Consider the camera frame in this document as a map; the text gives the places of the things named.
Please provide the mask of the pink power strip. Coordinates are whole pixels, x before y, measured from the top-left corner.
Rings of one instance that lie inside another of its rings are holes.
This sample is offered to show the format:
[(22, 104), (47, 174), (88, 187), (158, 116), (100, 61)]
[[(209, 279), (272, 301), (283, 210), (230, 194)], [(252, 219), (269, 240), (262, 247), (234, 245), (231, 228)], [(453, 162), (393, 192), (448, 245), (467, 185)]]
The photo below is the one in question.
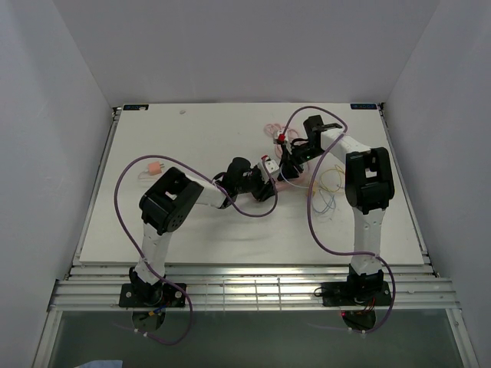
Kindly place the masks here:
[(296, 186), (292, 185), (291, 183), (285, 182), (285, 181), (277, 181), (275, 183), (275, 187), (276, 187), (277, 192), (284, 192), (287, 190), (296, 189)]

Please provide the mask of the pink charger plug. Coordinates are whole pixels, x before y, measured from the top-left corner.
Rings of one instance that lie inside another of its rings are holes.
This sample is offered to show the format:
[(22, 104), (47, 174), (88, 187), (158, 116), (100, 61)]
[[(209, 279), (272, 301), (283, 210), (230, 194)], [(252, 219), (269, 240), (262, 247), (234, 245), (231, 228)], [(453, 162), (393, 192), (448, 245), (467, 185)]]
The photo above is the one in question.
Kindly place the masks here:
[(160, 162), (149, 163), (148, 166), (147, 166), (148, 173), (151, 176), (155, 176), (155, 175), (161, 174), (161, 172), (163, 171), (163, 167), (164, 167), (164, 165), (162, 163), (160, 163)]

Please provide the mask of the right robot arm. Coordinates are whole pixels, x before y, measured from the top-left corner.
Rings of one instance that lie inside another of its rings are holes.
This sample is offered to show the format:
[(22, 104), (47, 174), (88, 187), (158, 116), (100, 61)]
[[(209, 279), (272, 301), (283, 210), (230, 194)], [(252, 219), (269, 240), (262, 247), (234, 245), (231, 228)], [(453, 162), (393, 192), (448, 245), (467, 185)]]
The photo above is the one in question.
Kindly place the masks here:
[(346, 134), (346, 127), (325, 124), (319, 115), (309, 117), (303, 126), (305, 138), (289, 142), (285, 131), (274, 135), (282, 151), (282, 178), (299, 176), (303, 164), (329, 153), (344, 164), (344, 194), (354, 214), (354, 250), (346, 293), (351, 302), (365, 304), (384, 287), (381, 226), (395, 192), (389, 153), (383, 147), (359, 143)]

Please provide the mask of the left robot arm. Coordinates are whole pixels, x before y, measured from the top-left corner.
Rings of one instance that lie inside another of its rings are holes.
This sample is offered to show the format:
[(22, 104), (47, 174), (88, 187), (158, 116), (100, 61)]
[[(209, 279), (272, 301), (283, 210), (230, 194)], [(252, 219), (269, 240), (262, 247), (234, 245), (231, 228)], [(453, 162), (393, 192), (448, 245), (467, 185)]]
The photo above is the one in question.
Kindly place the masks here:
[(165, 260), (172, 234), (184, 223), (195, 205), (226, 209), (237, 196), (251, 194), (258, 202), (276, 195), (278, 163), (269, 156), (251, 167), (247, 159), (236, 157), (226, 172), (211, 181), (188, 176), (176, 167), (169, 168), (140, 200), (143, 220), (143, 255), (132, 278), (142, 281), (137, 298), (146, 306), (158, 304), (163, 296), (157, 282), (165, 275)]

